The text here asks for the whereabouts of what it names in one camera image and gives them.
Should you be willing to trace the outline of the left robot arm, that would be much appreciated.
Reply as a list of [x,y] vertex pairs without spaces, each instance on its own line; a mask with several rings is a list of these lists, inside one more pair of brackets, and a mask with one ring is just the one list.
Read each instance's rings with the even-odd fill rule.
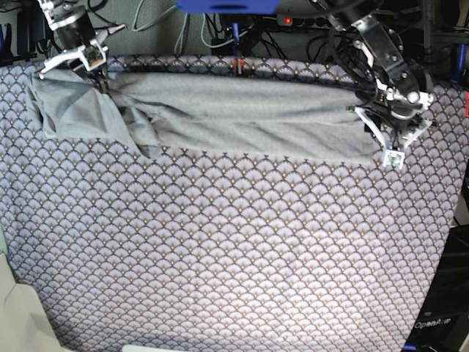
[[332,48],[337,64],[363,87],[362,104],[353,111],[381,144],[383,166],[401,169],[405,150],[432,126],[423,116],[435,96],[430,74],[404,57],[401,37],[375,16],[379,1],[314,1],[313,18],[326,18],[332,30],[344,34],[356,30],[353,46],[366,58],[364,77],[352,71]]

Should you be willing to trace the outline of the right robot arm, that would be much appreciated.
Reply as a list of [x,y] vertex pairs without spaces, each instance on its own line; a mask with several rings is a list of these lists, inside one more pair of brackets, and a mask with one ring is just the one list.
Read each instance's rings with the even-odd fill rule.
[[44,79],[52,70],[68,67],[85,82],[106,93],[108,47],[105,41],[125,29],[126,25],[112,23],[96,29],[88,9],[69,1],[40,1],[39,6],[50,30],[62,42],[63,50],[43,62],[43,68],[37,72],[38,77]]

